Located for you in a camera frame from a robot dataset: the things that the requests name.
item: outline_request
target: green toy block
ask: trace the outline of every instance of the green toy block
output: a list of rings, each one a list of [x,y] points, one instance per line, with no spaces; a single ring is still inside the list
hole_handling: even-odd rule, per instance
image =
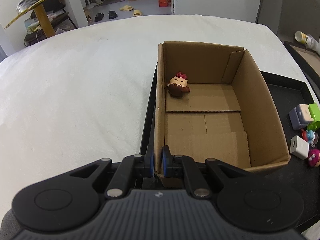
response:
[[[309,105],[310,115],[313,118],[313,122],[307,126],[308,130],[316,131],[320,128],[320,110],[317,104]]]

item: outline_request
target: white bedsheet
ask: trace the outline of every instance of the white bedsheet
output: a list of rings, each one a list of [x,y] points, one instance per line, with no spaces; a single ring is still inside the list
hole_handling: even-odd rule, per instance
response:
[[[260,70],[306,82],[267,27],[209,16],[104,22],[23,49],[0,63],[0,220],[29,184],[139,152],[164,41],[243,46]]]

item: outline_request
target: yellow table edge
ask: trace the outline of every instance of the yellow table edge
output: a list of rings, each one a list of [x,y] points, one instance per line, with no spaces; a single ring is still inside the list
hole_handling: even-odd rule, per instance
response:
[[[13,24],[16,20],[18,20],[21,16],[25,15],[28,11],[33,10],[37,6],[39,6],[41,3],[43,3],[45,0],[39,0],[38,2],[31,5],[28,9],[25,9],[23,12],[19,13],[17,17],[15,17],[11,22],[8,23],[4,29],[8,28],[11,24]]]

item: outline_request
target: table leg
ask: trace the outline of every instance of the table leg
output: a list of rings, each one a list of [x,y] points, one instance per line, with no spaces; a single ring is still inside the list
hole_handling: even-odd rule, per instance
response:
[[[56,35],[42,4],[33,9],[47,38]]]

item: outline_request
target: slipper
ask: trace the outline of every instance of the slipper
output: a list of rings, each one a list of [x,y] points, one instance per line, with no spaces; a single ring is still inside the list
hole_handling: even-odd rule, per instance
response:
[[[130,5],[125,5],[125,6],[121,7],[121,8],[119,8],[119,10],[120,10],[120,11],[128,12],[128,11],[133,10],[133,7],[130,6]]]
[[[103,13],[97,13],[96,17],[94,18],[94,22],[99,22],[104,17]]]
[[[110,11],[110,12],[109,12],[109,19],[110,19],[110,20],[112,20],[112,19],[114,19],[114,18],[117,18],[117,17],[118,17],[118,15],[116,14],[115,11]]]
[[[133,17],[141,16],[141,15],[142,15],[142,12],[140,10],[134,10],[133,11]]]

